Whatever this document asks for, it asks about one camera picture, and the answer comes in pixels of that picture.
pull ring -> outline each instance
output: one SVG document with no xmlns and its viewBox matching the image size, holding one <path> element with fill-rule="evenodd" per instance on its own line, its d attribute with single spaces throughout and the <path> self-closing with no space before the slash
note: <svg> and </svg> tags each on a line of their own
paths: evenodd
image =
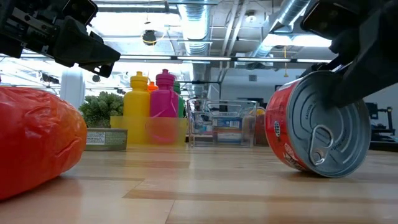
<svg viewBox="0 0 398 224">
<path fill-rule="evenodd" d="M 327 147 L 320 145 L 319 140 L 317 140 L 316 134 L 317 134 L 318 129 L 322 129 L 329 134 L 330 142 L 329 142 L 329 145 L 327 145 Z M 310 156 L 310 160 L 314 166 L 319 166 L 322 163 L 324 163 L 324 161 L 326 160 L 326 158 L 329 154 L 329 151 L 333 145 L 333 140 L 334 140 L 334 137 L 333 137 L 332 131 L 323 124 L 317 125 L 312 130 L 310 155 L 309 156 Z"/>
</svg>

small tin can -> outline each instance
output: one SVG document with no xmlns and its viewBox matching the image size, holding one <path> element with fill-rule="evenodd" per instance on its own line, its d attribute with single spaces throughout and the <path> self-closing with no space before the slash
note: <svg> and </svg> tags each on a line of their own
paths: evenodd
<svg viewBox="0 0 398 224">
<path fill-rule="evenodd" d="M 266 134 L 285 164 L 324 177 L 343 177 L 364 161 L 371 140 L 363 100 L 337 108 L 328 95 L 338 82 L 330 71 L 313 72 L 280 87 L 266 109 Z"/>
</svg>

wooden table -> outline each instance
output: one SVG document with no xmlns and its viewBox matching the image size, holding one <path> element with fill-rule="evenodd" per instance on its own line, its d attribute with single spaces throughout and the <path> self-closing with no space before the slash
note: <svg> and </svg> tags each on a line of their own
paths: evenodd
<svg viewBox="0 0 398 224">
<path fill-rule="evenodd" d="M 370 151 L 349 177 L 321 179 L 266 147 L 85 152 L 0 203 L 0 223 L 398 223 L 398 153 Z"/>
</svg>

orange plastic bag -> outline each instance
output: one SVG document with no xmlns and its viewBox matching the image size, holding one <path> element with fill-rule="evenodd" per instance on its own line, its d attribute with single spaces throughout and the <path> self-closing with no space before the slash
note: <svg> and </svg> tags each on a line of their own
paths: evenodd
<svg viewBox="0 0 398 224">
<path fill-rule="evenodd" d="M 57 96 L 0 87 L 0 200 L 72 168 L 86 135 L 80 113 Z"/>
</svg>

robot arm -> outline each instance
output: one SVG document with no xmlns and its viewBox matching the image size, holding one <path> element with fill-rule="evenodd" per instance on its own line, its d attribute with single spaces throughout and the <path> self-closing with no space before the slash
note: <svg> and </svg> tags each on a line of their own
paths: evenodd
<svg viewBox="0 0 398 224">
<path fill-rule="evenodd" d="M 302 29 L 332 40 L 338 54 L 314 67 L 334 70 L 341 81 L 331 92 L 336 106 L 358 101 L 398 82 L 398 0 L 312 1 Z"/>
<path fill-rule="evenodd" d="M 120 53 L 87 34 L 97 12 L 91 0 L 0 0 L 0 54 L 19 58 L 29 49 L 108 78 Z"/>
</svg>

